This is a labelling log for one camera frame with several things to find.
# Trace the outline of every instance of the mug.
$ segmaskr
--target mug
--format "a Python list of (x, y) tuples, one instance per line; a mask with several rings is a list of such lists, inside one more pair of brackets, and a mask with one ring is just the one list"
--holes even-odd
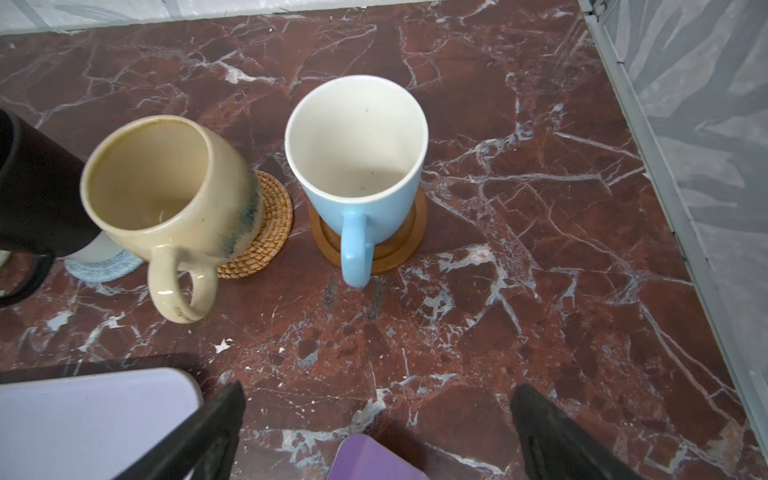
[(419, 103), (385, 78), (331, 80), (293, 110), (288, 165), (317, 213), (341, 236), (347, 285), (368, 283), (373, 247), (408, 216), (428, 142)]
[[(192, 323), (216, 299), (217, 268), (241, 255), (261, 228), (255, 173), (223, 138), (186, 118), (158, 115), (102, 141), (85, 165), (80, 195), (107, 235), (149, 262), (158, 311)], [(192, 298), (178, 271), (192, 278)]]
[(122, 251), (85, 212), (82, 171), (76, 156), (0, 109), (0, 250), (36, 255), (27, 277), (0, 296), (0, 307), (32, 295), (57, 257), (95, 263)]

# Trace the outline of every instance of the coaster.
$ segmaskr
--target coaster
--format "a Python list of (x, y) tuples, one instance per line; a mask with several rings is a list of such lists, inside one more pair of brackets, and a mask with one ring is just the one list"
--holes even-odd
[(293, 224), (293, 203), (286, 188), (272, 175), (256, 171), (264, 202), (261, 230), (248, 250), (219, 266), (220, 278), (243, 278), (263, 269), (283, 248)]
[(128, 250), (123, 250), (111, 259), (99, 263), (64, 260), (64, 268), (76, 279), (84, 282), (103, 283), (128, 275), (142, 263), (144, 263), (144, 260), (136, 257)]
[[(341, 266), (341, 237), (320, 218), (311, 204), (310, 224), (312, 236), (320, 251), (333, 264)], [(420, 187), (416, 191), (416, 198), (408, 212), (406, 221), (402, 223), (394, 235), (374, 247), (371, 275), (387, 273), (402, 265), (419, 247), (426, 229), (427, 198)]]

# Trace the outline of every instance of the beige mug handle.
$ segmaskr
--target beige mug handle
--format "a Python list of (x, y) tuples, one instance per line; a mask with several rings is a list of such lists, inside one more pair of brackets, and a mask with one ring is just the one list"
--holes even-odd
[(192, 277), (192, 302), (181, 294), (178, 271), (184, 255), (173, 245), (152, 249), (149, 262), (149, 291), (161, 315), (175, 323), (192, 323), (210, 312), (216, 299), (219, 276), (215, 266), (201, 266), (189, 270)]

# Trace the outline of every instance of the mug handle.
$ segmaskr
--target mug handle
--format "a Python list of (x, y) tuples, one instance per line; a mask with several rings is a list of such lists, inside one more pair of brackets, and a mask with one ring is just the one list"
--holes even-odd
[(215, 266), (189, 270), (192, 277), (192, 302), (181, 295), (179, 263), (181, 248), (163, 245), (152, 249), (148, 283), (152, 302), (162, 316), (175, 323), (192, 323), (203, 318), (214, 307), (219, 276)]
[(349, 286), (363, 288), (371, 278), (373, 243), (366, 236), (368, 219), (360, 212), (345, 212), (341, 228), (341, 273)]
[(55, 260), (56, 257), (50, 253), (38, 255), (32, 264), (32, 269), (29, 270), (27, 278), (8, 295), (0, 296), (0, 308), (15, 305), (32, 295), (45, 281), (45, 277), (51, 271)]

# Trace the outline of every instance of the brown marble table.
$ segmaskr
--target brown marble table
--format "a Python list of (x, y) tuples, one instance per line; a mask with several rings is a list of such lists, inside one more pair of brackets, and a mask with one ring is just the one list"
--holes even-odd
[[(406, 86), (431, 131), (423, 244), (363, 290), (314, 245), (283, 153), (298, 100), (358, 73)], [(523, 382), (648, 478), (768, 476), (576, 2), (7, 36), (0, 101), (83, 159), (130, 120), (183, 115), (296, 208), (283, 251), (189, 326), (155, 311), (145, 266), (84, 284), (57, 265), (0, 312), (4, 381), (177, 366), (209, 395), (240, 380), (234, 478), (324, 478), (363, 429), (433, 480), (524, 478), (508, 411)]]

